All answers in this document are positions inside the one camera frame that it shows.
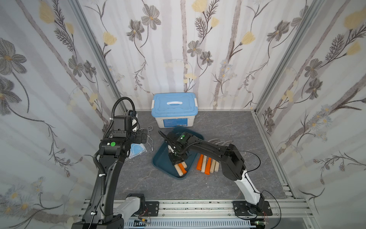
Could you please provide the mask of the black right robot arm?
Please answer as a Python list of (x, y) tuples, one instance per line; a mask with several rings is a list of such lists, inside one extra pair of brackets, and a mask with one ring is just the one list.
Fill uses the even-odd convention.
[(179, 167), (180, 163), (185, 162), (191, 150), (216, 160), (221, 165), (223, 175), (234, 181), (243, 193), (248, 211), (260, 213), (267, 209), (265, 198), (249, 178), (245, 160), (235, 145), (216, 145), (188, 132), (181, 135), (173, 132), (164, 134), (162, 131), (158, 133), (168, 145), (169, 159), (174, 167)]

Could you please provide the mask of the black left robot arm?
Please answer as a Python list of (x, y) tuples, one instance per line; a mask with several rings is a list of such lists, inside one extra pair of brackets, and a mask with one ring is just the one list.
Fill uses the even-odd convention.
[(132, 99), (119, 98), (112, 107), (111, 121), (92, 159), (98, 169), (91, 200), (82, 220), (73, 229), (122, 229), (129, 218), (144, 212), (145, 197), (133, 194), (123, 202), (121, 213), (113, 211), (119, 175), (132, 144), (145, 144), (147, 130), (139, 128)]

